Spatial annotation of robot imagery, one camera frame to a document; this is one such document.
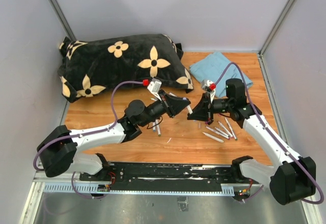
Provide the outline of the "purple cap marker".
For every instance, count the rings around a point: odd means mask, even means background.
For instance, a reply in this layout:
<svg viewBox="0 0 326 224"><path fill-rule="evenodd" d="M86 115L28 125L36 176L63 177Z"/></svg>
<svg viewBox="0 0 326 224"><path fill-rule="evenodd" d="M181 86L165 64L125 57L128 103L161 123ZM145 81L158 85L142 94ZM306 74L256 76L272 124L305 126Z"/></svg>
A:
<svg viewBox="0 0 326 224"><path fill-rule="evenodd" d="M212 129L212 128L208 127L208 126L206 126L206 128L207 128L208 130L210 130L210 131L212 131L212 132L214 132L214 133L216 133L216 134L218 134L218 135L220 135L220 136L226 138L226 139L230 139L229 136L226 135L225 133L219 132L219 131L217 131L217 130L215 130L215 129Z"/></svg>

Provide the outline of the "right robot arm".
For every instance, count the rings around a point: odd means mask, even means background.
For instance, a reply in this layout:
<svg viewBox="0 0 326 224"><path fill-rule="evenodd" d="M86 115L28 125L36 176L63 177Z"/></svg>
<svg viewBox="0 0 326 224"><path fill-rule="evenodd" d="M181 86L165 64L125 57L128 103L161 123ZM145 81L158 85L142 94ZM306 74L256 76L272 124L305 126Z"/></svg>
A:
<svg viewBox="0 0 326 224"><path fill-rule="evenodd" d="M215 84L203 80L200 102L187 116L189 120L213 122L215 114L229 113L231 119L244 129L264 150L271 166L257 162L251 156L232 161L231 178L236 183L252 179L268 187L281 205L303 200L316 193L316 164L311 157L302 157L290 148L269 126L262 112L250 102L247 88L239 78L226 81L224 99L216 99Z"/></svg>

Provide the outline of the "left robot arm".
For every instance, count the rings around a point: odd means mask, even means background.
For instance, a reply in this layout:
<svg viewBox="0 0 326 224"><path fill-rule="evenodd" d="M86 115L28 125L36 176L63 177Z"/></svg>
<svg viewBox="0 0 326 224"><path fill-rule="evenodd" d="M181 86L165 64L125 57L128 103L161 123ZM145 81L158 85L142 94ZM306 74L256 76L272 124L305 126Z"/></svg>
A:
<svg viewBox="0 0 326 224"><path fill-rule="evenodd" d="M86 154L86 150L132 141L142 133L141 127L164 114L173 118L191 103L185 97L171 96L163 90L158 95L159 98L149 105L142 100L133 100L116 123L81 130L57 126L37 147L36 156L46 176L52 178L63 173L83 172L98 181L105 180L109 175L107 160L99 153Z"/></svg>

